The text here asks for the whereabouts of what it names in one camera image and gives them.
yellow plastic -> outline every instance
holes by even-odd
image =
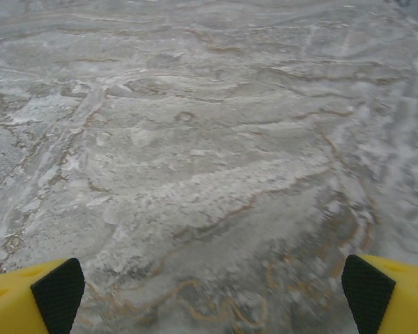
[[[0,334],[49,334],[31,285],[64,262],[56,260],[0,275]]]
[[[378,334],[418,334],[418,267],[371,255],[360,257],[396,282]]]

